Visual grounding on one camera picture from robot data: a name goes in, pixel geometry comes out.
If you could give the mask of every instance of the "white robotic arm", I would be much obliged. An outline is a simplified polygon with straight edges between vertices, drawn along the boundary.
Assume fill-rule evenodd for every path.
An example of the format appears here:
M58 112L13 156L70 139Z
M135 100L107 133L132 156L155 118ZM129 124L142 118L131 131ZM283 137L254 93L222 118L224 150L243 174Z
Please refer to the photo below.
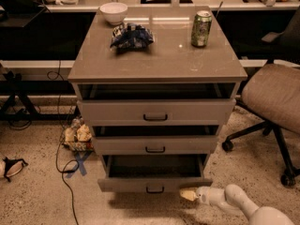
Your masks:
M199 199L200 203L217 206L232 215L245 215L249 225L294 225L282 212L274 207L259 207L237 185L225 189L213 187L191 187L180 190L180 195L190 201Z

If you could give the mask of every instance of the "soda can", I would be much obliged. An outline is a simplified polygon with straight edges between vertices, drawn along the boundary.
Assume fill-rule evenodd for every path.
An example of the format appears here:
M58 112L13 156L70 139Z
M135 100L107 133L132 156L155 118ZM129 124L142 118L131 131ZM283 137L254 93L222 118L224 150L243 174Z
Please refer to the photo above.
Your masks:
M212 16L209 11L201 10L195 15L193 30L191 32L191 44L195 47L207 45Z

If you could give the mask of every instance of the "desk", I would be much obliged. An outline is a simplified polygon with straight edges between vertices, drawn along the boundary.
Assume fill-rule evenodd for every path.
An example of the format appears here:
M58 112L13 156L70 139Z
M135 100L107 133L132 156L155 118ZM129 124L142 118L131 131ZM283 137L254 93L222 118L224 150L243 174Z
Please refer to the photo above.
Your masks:
M194 15L209 7L130 7L149 28L146 50L110 49L98 13L68 76L106 177L102 191L159 193L210 186L203 175L247 77L213 18L205 48L190 44Z

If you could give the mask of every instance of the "concrete floor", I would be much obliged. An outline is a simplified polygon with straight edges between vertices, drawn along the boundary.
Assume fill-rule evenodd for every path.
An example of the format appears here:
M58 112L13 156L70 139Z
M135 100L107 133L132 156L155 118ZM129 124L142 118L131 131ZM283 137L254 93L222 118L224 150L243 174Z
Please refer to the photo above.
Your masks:
M258 118L235 108L219 140ZM53 225L76 224L72 213L72 197L56 170L75 158L75 154L59 146L63 131L60 122L34 121L28 128L16 130L8 122L0 122L0 152L9 158L24 158L29 165L11 177L11 183L0 179L1 224ZM294 165L300 167L298 136L284 131ZM280 184L284 164L274 135L263 137L260 132L234 141L231 153L217 145L210 157L205 176L213 179L214 188L236 184L245 190L259 206L273 206L284 212L294 224L300 224L300 181L293 188ZM74 163L68 164L71 169ZM244 217L223 213L216 207L182 199L178 193L104 193L98 179L105 173L101 162L92 153L83 163L85 170L64 175L72 188L74 209L80 225L94 224L198 224L241 225L248 224Z

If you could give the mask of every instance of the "black handle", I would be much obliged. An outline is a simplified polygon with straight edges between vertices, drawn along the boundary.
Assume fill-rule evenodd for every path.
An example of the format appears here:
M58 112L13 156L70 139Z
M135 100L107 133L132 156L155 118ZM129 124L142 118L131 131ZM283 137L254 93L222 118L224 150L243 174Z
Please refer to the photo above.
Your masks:
M146 187L146 192L151 194L163 193L165 191L165 187L161 187L161 191L150 191L148 187Z
M166 147L163 146L161 149L149 149L147 146L144 148L144 150L146 150L147 153L149 154L162 154L166 151Z
M143 115L143 120L147 122L163 122L168 120L168 114L164 114L163 117L151 117L147 116L146 114Z

